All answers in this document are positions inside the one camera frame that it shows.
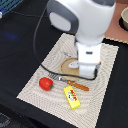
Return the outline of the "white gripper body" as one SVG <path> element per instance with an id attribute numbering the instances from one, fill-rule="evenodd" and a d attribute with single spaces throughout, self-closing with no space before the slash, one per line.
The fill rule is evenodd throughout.
<path id="1" fill-rule="evenodd" d="M 76 43 L 78 51 L 79 75 L 84 78 L 91 78 L 100 62 L 101 45 L 87 47 Z"/>

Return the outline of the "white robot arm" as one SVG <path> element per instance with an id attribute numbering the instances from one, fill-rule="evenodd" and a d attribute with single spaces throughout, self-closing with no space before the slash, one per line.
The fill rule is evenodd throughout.
<path id="1" fill-rule="evenodd" d="M 115 0 L 49 0 L 51 24 L 75 35 L 79 75 L 91 78 L 100 62 L 101 42 L 112 20 Z"/>

